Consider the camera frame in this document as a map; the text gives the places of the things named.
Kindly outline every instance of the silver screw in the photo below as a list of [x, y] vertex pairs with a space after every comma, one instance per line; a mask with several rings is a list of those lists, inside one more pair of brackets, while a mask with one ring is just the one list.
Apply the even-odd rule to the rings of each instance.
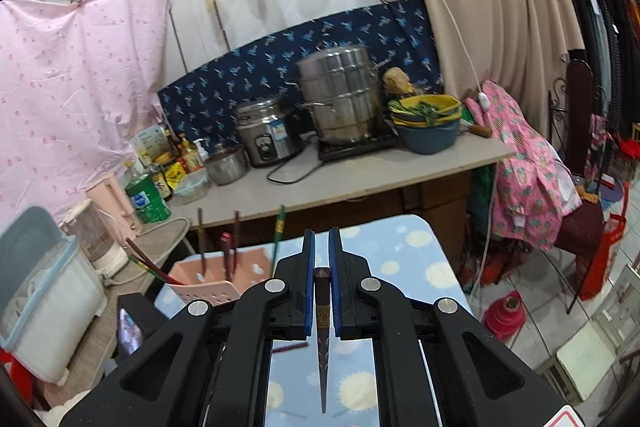
[[367, 277], [360, 281], [360, 286], [362, 286], [364, 290], [374, 292], [380, 289], [380, 281], [375, 277]]
[[207, 306], [207, 303], [205, 301], [193, 301], [191, 304], [189, 304], [189, 307], [187, 308], [190, 312], [191, 315], [194, 316], [199, 316], [199, 315], [204, 315], [207, 312], [207, 309], [209, 307]]
[[284, 290], [285, 283], [280, 279], [269, 279], [264, 283], [264, 289], [271, 293], [278, 293]]
[[438, 309], [442, 313], [455, 313], [458, 311], [458, 303], [449, 298], [441, 299], [438, 301]]

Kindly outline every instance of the table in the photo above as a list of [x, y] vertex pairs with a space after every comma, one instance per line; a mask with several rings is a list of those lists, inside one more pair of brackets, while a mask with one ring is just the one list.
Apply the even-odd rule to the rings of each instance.
[[[168, 254], [177, 246], [189, 230], [189, 221], [184, 218], [171, 219], [165, 223], [145, 225], [142, 235], [136, 239], [136, 244], [152, 261], [158, 263], [166, 259]], [[114, 280], [127, 281], [140, 274], [141, 269], [133, 263], [127, 264]], [[63, 387], [52, 383], [43, 383], [41, 390], [50, 406], [61, 405], [76, 394], [94, 388], [102, 378], [102, 365], [111, 357], [116, 347], [116, 313], [118, 295], [127, 293], [144, 293], [153, 277], [145, 274], [130, 282], [105, 288], [109, 302], [100, 317], [96, 317], [89, 325], [80, 340], [71, 361], [69, 362], [69, 376]]]
[[[270, 169], [251, 169], [241, 180], [212, 187], [204, 198], [188, 204], [170, 202], [174, 216], [197, 223], [197, 209], [204, 211], [204, 225], [214, 227], [233, 221], [239, 210], [242, 220], [276, 216], [281, 204], [287, 212], [352, 200], [395, 188], [407, 187], [450, 174], [496, 163], [513, 155], [500, 140], [466, 133], [453, 147], [433, 155], [388, 149], [331, 162], [294, 185], [276, 185], [265, 175]], [[318, 165], [316, 147], [308, 146], [274, 176], [294, 180]]]
[[[345, 251], [366, 257], [374, 276], [398, 286], [407, 297], [429, 303], [451, 297], [471, 312], [433, 231], [420, 217], [389, 217], [343, 229], [340, 235]], [[301, 237], [283, 241], [278, 257], [301, 250]], [[328, 266], [327, 232], [316, 235], [316, 266]], [[156, 299], [156, 307], [168, 317], [184, 306], [166, 285]], [[314, 325], [308, 347], [277, 353], [271, 359], [267, 427], [378, 425], [371, 341], [343, 342], [335, 337], [333, 325], [331, 329], [326, 414], [320, 410]], [[276, 341], [274, 347], [286, 344]]]

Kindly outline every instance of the pink sheet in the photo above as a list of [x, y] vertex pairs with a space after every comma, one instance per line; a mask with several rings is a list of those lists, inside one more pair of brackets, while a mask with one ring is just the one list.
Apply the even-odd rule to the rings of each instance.
[[30, 204], [60, 221], [161, 115], [168, 0], [0, 2], [0, 230]]

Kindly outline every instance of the pink utensil holder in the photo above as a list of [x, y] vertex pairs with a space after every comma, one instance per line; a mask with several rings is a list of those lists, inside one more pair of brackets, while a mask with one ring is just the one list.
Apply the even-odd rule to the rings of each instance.
[[184, 285], [170, 284], [171, 289], [185, 303], [203, 299], [213, 306], [239, 299], [247, 288], [270, 277], [271, 261], [266, 248], [254, 248], [238, 253], [238, 267], [233, 281], [225, 278], [225, 258], [223, 256], [206, 258], [204, 280], [198, 277], [202, 273], [202, 259], [179, 261], [169, 272], [174, 279]]

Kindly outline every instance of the green vegetable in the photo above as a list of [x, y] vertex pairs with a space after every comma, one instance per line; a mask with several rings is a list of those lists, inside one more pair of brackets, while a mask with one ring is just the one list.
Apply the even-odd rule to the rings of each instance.
[[405, 107], [399, 100], [392, 100], [388, 104], [388, 108], [391, 111], [405, 114], [414, 114], [416, 116], [423, 116], [427, 125], [434, 125], [435, 121], [440, 117], [438, 114], [438, 107], [432, 103], [418, 102], [412, 107]]

